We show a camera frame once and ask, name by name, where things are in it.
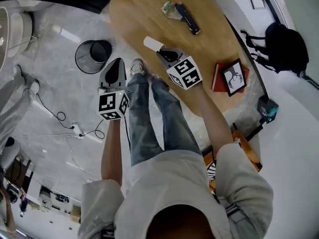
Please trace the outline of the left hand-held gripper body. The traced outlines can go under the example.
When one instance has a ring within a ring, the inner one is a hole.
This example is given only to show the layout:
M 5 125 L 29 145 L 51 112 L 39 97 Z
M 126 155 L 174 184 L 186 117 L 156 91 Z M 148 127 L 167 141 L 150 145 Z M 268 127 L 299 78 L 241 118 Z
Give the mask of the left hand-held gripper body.
M 123 119 L 130 101 L 126 82 L 108 87 L 101 82 L 98 90 L 98 114 L 105 120 Z

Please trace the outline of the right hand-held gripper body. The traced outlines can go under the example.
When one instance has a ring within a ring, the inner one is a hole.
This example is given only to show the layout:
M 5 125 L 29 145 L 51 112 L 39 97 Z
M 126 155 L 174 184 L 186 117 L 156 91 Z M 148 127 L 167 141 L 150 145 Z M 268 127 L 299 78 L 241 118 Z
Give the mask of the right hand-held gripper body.
M 191 56 L 167 69 L 171 80 L 184 90 L 188 90 L 202 81 L 199 68 Z

